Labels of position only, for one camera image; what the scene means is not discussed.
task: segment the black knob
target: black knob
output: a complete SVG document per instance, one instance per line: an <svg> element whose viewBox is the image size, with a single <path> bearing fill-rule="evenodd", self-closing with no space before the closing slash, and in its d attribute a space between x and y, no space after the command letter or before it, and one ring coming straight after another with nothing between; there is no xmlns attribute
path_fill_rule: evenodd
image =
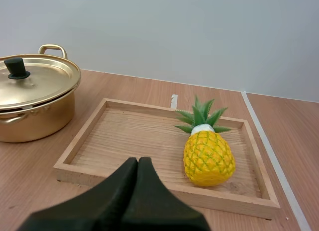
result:
<svg viewBox="0 0 319 231"><path fill-rule="evenodd" d="M11 58L4 61L6 67L10 71L9 79L21 80L30 76L30 72L25 70L22 58Z"/></svg>

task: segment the tray rim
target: tray rim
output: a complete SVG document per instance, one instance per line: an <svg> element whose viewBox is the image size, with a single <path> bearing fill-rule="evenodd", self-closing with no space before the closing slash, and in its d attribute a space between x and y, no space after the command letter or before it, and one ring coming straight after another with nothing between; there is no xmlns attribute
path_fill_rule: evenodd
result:
<svg viewBox="0 0 319 231"><path fill-rule="evenodd" d="M148 110L152 111L152 113L156 113L156 110L159 110L159 112L162 113L163 111L167 111L165 113L165 117L176 118L176 109L103 98L55 163L53 168L58 180L90 185L99 183L108 176L105 174L105 171L98 168L93 169L78 167L76 165L71 165L70 163L80 150L87 136L95 127L105 109L109 106L112 107L112 105L127 106L132 109L138 108L139 110L145 109L146 113ZM273 218L276 211L280 208L280 205L248 121L224 116L220 118L220 121L233 124L231 127L242 129L247 149L250 150L250 158L252 159L254 173L262 197L249 197L245 195L231 194L222 191L207 190L200 187L189 187L177 184L165 184L166 187L182 201L185 202L186 200L186 203L192 206L240 213L266 219Z"/></svg>

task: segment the green leaf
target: green leaf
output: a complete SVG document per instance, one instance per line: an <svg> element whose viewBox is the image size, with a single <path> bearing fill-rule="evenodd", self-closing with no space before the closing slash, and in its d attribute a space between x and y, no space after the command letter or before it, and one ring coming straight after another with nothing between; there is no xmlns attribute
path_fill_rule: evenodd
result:
<svg viewBox="0 0 319 231"><path fill-rule="evenodd" d="M222 126L214 126L214 131L215 133L221 133L221 132L226 132L226 131L230 131L231 129L227 128L227 127L222 127Z"/></svg>
<svg viewBox="0 0 319 231"><path fill-rule="evenodd" d="M222 108L220 110L215 111L214 114L212 114L207 120L206 120L206 124L210 125L211 127L213 127L215 125L215 123L217 122L217 120L220 118L220 116L225 112L225 110L227 110L227 108Z"/></svg>
<svg viewBox="0 0 319 231"><path fill-rule="evenodd" d="M182 121L182 122L185 122L187 124L190 124L190 125L193 125L194 124L194 121L193 120L190 120L186 117L178 117L178 120Z"/></svg>
<svg viewBox="0 0 319 231"><path fill-rule="evenodd" d="M215 100L210 100L208 101L207 103L204 104L204 119L205 121L207 120L208 118L208 115L209 115L209 112L210 112L210 108L212 106L212 104L214 103Z"/></svg>
<svg viewBox="0 0 319 231"><path fill-rule="evenodd" d="M201 103L198 99L198 96L195 96L195 107L200 111L201 110Z"/></svg>
<svg viewBox="0 0 319 231"><path fill-rule="evenodd" d="M187 112L187 111L183 111L183 110L176 110L177 113L181 114L182 116L184 116L185 118L189 119L192 121L192 123L194 123L194 115Z"/></svg>
<svg viewBox="0 0 319 231"><path fill-rule="evenodd" d="M190 126L175 125L175 127L178 128L178 129L181 129L182 131L184 131L184 132L186 132L186 133L188 133L188 134L190 134L191 131L193 130L193 128L190 127Z"/></svg>
<svg viewBox="0 0 319 231"><path fill-rule="evenodd" d="M198 108L193 106L193 111L194 111L194 119L195 119L194 126L205 124L204 116L198 110Z"/></svg>

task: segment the pot handle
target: pot handle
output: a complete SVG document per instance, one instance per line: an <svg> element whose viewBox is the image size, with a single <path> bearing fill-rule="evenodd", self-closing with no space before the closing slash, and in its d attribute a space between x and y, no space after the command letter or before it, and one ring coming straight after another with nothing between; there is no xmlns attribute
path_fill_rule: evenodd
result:
<svg viewBox="0 0 319 231"><path fill-rule="evenodd" d="M43 45L40 47L39 49L39 54L40 55L44 55L46 50L60 50L62 52L62 57L63 59L68 59L68 55L66 54L65 49L63 49L61 46L59 45L54 45L54 44L47 44L47 45Z"/></svg>
<svg viewBox="0 0 319 231"><path fill-rule="evenodd" d="M22 113L13 118L0 118L0 124L4 124L4 125L14 124L18 121L24 120L27 116L28 114Z"/></svg>

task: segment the wooden tray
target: wooden tray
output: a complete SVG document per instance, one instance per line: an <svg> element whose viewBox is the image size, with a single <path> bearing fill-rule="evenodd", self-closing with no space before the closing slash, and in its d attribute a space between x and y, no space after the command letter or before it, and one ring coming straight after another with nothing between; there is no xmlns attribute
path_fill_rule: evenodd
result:
<svg viewBox="0 0 319 231"><path fill-rule="evenodd" d="M174 109L103 99L54 165L57 179L94 186L128 157L151 157L153 166L178 198L191 206L271 219L279 204L246 120L221 117L219 125L236 159L236 172L210 188L193 185L184 172L189 134Z"/></svg>

